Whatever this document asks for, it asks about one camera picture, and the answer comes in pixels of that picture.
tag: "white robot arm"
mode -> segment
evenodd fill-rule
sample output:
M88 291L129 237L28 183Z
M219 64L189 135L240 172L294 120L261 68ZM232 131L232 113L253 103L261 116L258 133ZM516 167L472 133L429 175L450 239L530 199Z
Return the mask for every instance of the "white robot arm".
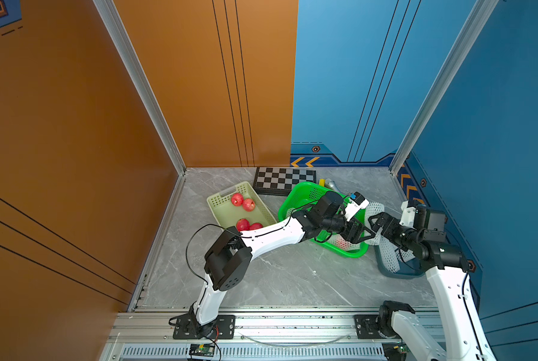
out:
M339 194L327 192L311 210L295 211L277 224L243 232L234 227L225 230L205 254L206 282L189 310L192 333L203 337L212 333L225 293L243 279L254 258L283 245L314 238L322 230L338 233L354 244L381 232L404 251L411 249L420 260L438 303L447 353L421 326L407 304L385 301L379 310L379 332L385 336L399 335L418 361L495 360L469 291L469 263L458 247L445 242L440 218L443 213L418 207L414 227L401 225L400 220L380 213L370 217L369 229L353 217L368 204L359 193L353 193L344 206ZM438 230L440 220L442 228Z

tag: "light green basket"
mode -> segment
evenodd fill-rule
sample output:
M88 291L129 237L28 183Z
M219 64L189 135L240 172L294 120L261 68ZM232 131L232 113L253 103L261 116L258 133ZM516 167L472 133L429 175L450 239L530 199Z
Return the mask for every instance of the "light green basket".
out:
M231 197L235 193L241 193L244 199L251 198L255 202L255 209L247 212L243 207L236 207L231 203ZM221 227L235 226L238 220L245 218L250 224L261 223L264 227L277 223L273 214L269 212L265 203L259 198L257 192L249 182L244 181L224 191L213 194L207 198L207 204Z
M314 200L321 198L321 196L323 196L329 191L330 189L312 182L302 182L297 184L293 187L291 193L289 193L289 196L285 200L285 203L283 203L281 208L279 208L279 221L286 219L295 208L306 205L309 202L313 202ZM365 214L366 211L362 209L355 215L355 218L357 218L357 220L363 223ZM329 232L323 230L317 236L317 240L323 241L325 238L327 238L328 235ZM316 243L343 257L350 258L359 258L363 256L367 252L368 248L368 244L365 242L361 242L359 245L353 245L352 243L345 241L339 235L333 235L330 240L325 243Z

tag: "apple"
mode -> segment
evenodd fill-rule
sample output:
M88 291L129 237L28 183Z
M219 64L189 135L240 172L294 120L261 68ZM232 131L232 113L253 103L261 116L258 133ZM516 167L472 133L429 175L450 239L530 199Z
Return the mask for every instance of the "apple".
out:
M255 230L255 229L259 229L259 228L263 228L263 225L261 223L253 223L249 227L249 230Z
M236 207L241 206L243 204L243 195L241 193L235 193L231 197L231 203Z
M237 221L237 224L235 225L237 230L240 232L242 230L249 230L249 221L242 218Z
M247 212L252 212L255 209L255 202L251 198L247 198L243 201L243 209Z

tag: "gray marble floor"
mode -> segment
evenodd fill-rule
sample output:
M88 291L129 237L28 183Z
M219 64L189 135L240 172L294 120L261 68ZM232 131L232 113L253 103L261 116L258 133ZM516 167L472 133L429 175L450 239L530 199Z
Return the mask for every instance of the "gray marble floor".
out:
M342 192L362 193L399 215L403 196L386 168L315 168L318 178L332 178ZM150 277L141 307L189 307L203 282L187 268L185 247L202 225L215 223L206 198L230 186L253 181L255 168L189 168L181 199ZM260 195L277 218L285 197ZM219 229L205 228L189 246L189 262L204 274L204 253ZM249 265L243 281L230 290L222 307L355 306L378 307L384 300L435 306L425 277L387 278L377 267L373 247L359 259L343 258L314 242L269 252Z

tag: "checkered board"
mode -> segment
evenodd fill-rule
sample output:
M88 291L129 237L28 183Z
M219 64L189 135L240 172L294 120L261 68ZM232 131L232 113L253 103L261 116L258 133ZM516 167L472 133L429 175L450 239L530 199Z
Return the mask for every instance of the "checkered board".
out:
M253 189L258 194L287 196L295 184L306 181L317 183L317 172L300 168L258 167Z

